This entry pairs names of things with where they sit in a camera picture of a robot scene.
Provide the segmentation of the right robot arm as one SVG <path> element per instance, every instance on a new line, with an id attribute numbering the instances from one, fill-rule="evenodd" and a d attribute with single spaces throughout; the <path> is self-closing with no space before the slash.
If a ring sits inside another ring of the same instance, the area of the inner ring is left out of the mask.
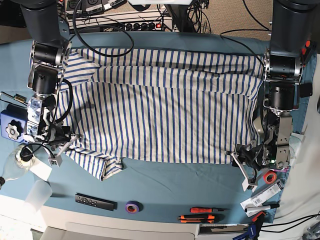
<path id="1" fill-rule="evenodd" d="M 24 139 L 55 150 L 72 139 L 66 115 L 57 118 L 58 94 L 72 43 L 61 34 L 58 3 L 55 0 L 19 0 L 17 3 L 33 38 L 27 87 L 33 96 L 27 103 Z"/>

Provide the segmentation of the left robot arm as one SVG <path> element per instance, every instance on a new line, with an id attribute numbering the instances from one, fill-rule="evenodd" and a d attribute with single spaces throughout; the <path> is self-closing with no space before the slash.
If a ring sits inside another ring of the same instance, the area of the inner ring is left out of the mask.
<path id="1" fill-rule="evenodd" d="M 236 147 L 231 155 L 239 166 L 281 170 L 290 163 L 291 112 L 299 109 L 301 78 L 310 52 L 306 44 L 319 5 L 318 0 L 273 1 L 271 38 L 263 61 L 263 141 Z"/>

